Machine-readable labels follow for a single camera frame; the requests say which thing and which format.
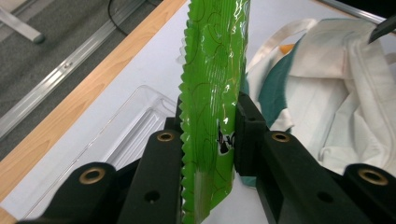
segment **white tote bag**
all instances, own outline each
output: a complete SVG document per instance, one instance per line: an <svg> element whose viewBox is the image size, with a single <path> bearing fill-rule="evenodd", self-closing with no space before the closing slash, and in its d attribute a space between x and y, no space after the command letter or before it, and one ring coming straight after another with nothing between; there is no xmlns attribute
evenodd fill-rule
<svg viewBox="0 0 396 224"><path fill-rule="evenodd" d="M246 92L273 131L289 131L324 167L367 163L396 175L396 85L375 25L302 20L280 29L247 67ZM278 46L306 34L285 55Z"/></svg>

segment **green wrapper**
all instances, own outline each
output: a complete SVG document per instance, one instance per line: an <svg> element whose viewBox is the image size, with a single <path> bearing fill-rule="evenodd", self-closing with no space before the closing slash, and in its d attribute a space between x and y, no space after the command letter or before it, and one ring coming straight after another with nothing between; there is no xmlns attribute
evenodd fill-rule
<svg viewBox="0 0 396 224"><path fill-rule="evenodd" d="M201 223L232 188L248 12L248 0L191 0L180 85L183 223Z"/></svg>

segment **black wire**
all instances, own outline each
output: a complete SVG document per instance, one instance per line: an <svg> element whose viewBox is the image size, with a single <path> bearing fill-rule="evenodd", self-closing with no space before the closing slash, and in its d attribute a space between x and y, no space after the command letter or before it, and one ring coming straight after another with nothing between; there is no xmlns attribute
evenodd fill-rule
<svg viewBox="0 0 396 224"><path fill-rule="evenodd" d="M117 29L120 33L122 33L123 35L127 36L128 34L127 34L125 31L123 31L123 30L116 24L116 22L113 20L113 16L112 16L111 13L110 13L110 8L111 8L111 4L112 4L112 3L113 3L113 0L109 0L109 1L108 1L108 5L107 5L107 15L108 15L108 17L110 18L111 22L113 22L114 26L116 26L116 29Z"/></svg>

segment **gray floor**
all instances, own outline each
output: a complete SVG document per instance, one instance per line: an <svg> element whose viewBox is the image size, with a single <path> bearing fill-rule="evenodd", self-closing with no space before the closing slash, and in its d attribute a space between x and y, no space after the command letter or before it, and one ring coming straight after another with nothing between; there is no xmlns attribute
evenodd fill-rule
<svg viewBox="0 0 396 224"><path fill-rule="evenodd" d="M114 0L112 11L126 0ZM120 27L131 32L160 3L145 2ZM0 42L0 117L57 67L106 21L108 1L54 0L27 23L46 37L35 45L13 33ZM2 160L72 91L124 38L114 31L109 39L44 102L0 142Z"/></svg>

